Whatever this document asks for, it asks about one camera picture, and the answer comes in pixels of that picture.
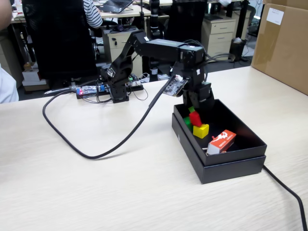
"circuit board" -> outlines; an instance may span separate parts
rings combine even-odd
[[[171,81],[169,86],[166,87],[164,90],[164,94],[171,95],[171,96],[177,96],[177,94],[183,89],[185,84],[187,83],[187,80],[183,79],[181,81],[178,81],[176,78]]]

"yellow block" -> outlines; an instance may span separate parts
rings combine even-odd
[[[194,126],[193,135],[199,137],[200,139],[203,139],[208,134],[209,128],[210,127],[208,124],[202,124],[201,127]]]

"green block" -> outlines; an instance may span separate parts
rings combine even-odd
[[[188,108],[188,110],[190,111],[190,113],[194,112],[194,107],[191,106],[190,108]]]
[[[187,125],[188,129],[190,131],[193,131],[193,125],[191,124],[191,120],[189,119],[189,117],[183,118],[185,124]]]

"desk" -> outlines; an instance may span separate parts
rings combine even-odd
[[[143,3],[146,3],[146,4],[150,4],[150,0],[143,0],[142,1]],[[159,0],[159,6],[172,6],[172,0]],[[218,3],[217,0],[214,0],[214,1],[210,1],[210,0],[207,0],[207,3],[210,4],[210,3]]]
[[[97,7],[99,7],[99,6],[101,6],[101,5],[103,5],[105,2],[107,2],[107,0],[97,0],[97,1],[94,1],[94,5],[95,6],[97,6]],[[140,1],[139,0],[137,0],[137,1],[133,1],[133,5],[137,5],[137,4],[139,4],[140,3]]]
[[[106,13],[106,12],[101,12],[101,17],[102,18],[123,18],[123,17],[138,17],[140,16],[140,11],[141,7],[138,5],[130,5],[130,9],[125,9],[121,13]],[[144,12],[144,16],[150,16],[151,11],[143,8],[142,11]]]
[[[251,67],[208,79],[268,145],[267,167],[307,212],[308,96]],[[118,104],[60,96],[47,115],[81,151],[101,154],[135,127],[163,84],[145,84],[143,102],[133,94]],[[265,171],[201,185],[171,127],[181,98],[162,95],[129,141],[98,161],[79,156],[47,124],[47,100],[0,105],[0,230],[302,230],[296,199]]]

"black robotic arm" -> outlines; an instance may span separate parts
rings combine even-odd
[[[158,60],[176,62],[173,74],[187,80],[186,85],[178,94],[183,95],[184,104],[188,107],[208,108],[214,103],[211,84],[204,82],[206,54],[202,47],[182,42],[163,39],[149,40],[142,30],[131,33],[122,53],[112,62],[109,69],[102,69],[103,82],[110,87],[114,102],[128,100],[125,84],[132,71],[132,54],[147,56]]]

